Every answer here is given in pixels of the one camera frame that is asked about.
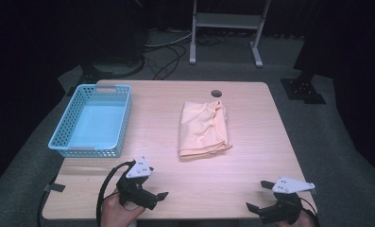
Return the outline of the person's left hand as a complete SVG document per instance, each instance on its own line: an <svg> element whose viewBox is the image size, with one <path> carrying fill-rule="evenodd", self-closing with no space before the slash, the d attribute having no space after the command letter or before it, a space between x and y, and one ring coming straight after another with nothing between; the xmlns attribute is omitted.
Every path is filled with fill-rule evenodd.
<svg viewBox="0 0 375 227"><path fill-rule="evenodd" d="M131 210L119 203L119 192L114 190L101 205L100 227L128 227L145 209L137 206Z"/></svg>

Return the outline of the dark round stand base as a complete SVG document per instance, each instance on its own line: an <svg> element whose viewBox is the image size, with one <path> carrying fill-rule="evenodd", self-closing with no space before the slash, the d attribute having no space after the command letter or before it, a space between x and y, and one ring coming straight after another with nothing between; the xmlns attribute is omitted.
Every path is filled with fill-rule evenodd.
<svg viewBox="0 0 375 227"><path fill-rule="evenodd" d="M80 64L81 76L77 83L94 84L101 79L123 79L139 73L145 67L145 59L137 61L110 60L104 62L84 61Z"/></svg>

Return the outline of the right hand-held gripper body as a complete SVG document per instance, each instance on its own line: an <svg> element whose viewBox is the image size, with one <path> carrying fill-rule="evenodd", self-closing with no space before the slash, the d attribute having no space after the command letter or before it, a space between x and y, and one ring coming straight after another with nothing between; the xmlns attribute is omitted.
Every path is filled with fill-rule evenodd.
<svg viewBox="0 0 375 227"><path fill-rule="evenodd" d="M279 221L293 224L303 208L298 192L310 191L315 185L287 177L279 177L274 184L270 190L276 198L276 203L260 208L258 215L264 224Z"/></svg>

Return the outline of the black square base plate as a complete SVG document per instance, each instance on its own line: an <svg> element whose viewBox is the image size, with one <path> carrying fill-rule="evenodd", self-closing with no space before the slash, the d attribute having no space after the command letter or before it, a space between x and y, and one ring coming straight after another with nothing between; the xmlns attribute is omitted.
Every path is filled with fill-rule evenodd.
<svg viewBox="0 0 375 227"><path fill-rule="evenodd" d="M297 79L281 79L281 84L290 100L302 100L305 104L325 104L311 82L299 82Z"/></svg>

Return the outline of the person's right hand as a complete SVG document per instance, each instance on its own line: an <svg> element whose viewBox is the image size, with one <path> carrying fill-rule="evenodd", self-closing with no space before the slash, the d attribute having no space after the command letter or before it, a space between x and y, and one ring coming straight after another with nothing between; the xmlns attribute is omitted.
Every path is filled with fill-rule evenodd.
<svg viewBox="0 0 375 227"><path fill-rule="evenodd" d="M316 225L310 215L301 211L298 219L293 224L289 224L287 221L279 221L276 223L276 227L316 227Z"/></svg>

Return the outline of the pale yellow t-shirt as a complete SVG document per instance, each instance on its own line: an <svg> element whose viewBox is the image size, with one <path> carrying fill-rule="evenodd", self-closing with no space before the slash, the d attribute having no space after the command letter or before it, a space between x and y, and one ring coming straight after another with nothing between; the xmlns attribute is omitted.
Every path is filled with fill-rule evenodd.
<svg viewBox="0 0 375 227"><path fill-rule="evenodd" d="M227 111L219 99L185 101L179 125L179 158L209 157L231 148L226 120Z"/></svg>

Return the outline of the white metal stand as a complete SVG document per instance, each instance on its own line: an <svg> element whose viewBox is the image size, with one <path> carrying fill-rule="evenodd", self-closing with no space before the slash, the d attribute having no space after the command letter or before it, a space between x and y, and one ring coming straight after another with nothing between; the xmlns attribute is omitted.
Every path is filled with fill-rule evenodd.
<svg viewBox="0 0 375 227"><path fill-rule="evenodd" d="M255 39L250 42L250 49L258 68L264 66L258 45L262 36L266 16L272 0L264 0L263 11L260 15L239 15L199 12L197 10L197 0L193 0L192 30L189 51L189 63L196 64L196 32L202 27L214 28L236 28L252 29L256 31Z"/></svg>

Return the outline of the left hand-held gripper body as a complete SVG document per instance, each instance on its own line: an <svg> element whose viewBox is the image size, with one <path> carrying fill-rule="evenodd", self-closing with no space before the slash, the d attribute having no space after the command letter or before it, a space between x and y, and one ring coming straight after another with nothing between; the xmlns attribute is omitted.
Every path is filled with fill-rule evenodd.
<svg viewBox="0 0 375 227"><path fill-rule="evenodd" d="M127 163L128 169L122 174L116 184L120 193L119 202L124 205L127 201L138 206L153 210L157 205L156 195L143 188L143 183L151 176L149 164L144 156Z"/></svg>

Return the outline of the light blue plastic basket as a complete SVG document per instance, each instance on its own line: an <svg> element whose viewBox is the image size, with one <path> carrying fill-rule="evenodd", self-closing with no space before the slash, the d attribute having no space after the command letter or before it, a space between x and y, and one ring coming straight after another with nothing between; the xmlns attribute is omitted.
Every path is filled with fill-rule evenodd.
<svg viewBox="0 0 375 227"><path fill-rule="evenodd" d="M129 85L78 85L48 147L66 158L119 157L131 105Z"/></svg>

